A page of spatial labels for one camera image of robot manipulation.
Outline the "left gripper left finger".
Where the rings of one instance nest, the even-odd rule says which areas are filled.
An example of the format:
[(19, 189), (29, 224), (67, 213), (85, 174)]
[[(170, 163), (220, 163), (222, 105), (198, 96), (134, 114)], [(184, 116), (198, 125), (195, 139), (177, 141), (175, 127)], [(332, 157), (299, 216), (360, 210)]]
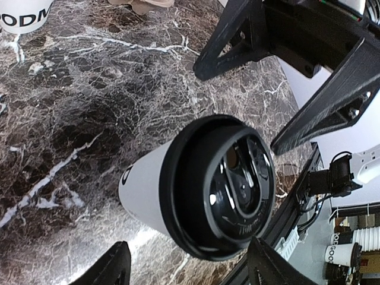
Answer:
[(114, 243), (84, 274), (70, 285), (124, 284), (130, 282), (131, 253), (126, 241)]

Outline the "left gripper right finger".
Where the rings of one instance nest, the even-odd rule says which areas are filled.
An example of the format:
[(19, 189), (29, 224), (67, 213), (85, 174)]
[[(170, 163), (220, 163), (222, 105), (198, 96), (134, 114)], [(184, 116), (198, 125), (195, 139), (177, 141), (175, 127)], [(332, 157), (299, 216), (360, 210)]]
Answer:
[(316, 285), (292, 267), (262, 238), (253, 237), (247, 251), (250, 284)]

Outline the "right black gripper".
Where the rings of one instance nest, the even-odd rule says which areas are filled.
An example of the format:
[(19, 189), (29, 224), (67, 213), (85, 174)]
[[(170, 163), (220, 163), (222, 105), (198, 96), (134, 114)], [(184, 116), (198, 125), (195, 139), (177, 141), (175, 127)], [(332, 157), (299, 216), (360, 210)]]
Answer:
[(353, 126), (378, 94), (379, 1), (227, 1), (193, 70), (206, 81), (270, 52), (308, 78), (334, 71), (272, 140), (282, 155)]

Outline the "white paper coffee cup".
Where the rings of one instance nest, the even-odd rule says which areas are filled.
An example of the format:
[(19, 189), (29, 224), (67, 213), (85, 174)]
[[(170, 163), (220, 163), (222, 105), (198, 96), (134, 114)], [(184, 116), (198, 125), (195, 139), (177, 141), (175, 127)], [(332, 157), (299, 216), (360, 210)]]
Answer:
[(118, 194), (123, 208), (133, 218), (152, 229), (168, 235), (159, 201), (159, 179), (169, 141), (149, 152), (123, 173)]

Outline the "black plastic cup lid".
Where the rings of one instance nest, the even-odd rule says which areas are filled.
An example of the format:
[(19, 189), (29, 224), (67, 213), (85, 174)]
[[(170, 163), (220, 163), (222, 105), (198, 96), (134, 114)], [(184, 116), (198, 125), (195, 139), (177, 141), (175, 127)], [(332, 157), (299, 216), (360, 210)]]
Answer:
[(259, 133), (217, 114), (189, 123), (169, 144), (159, 201), (169, 236), (192, 257), (225, 261), (270, 222), (276, 172)]

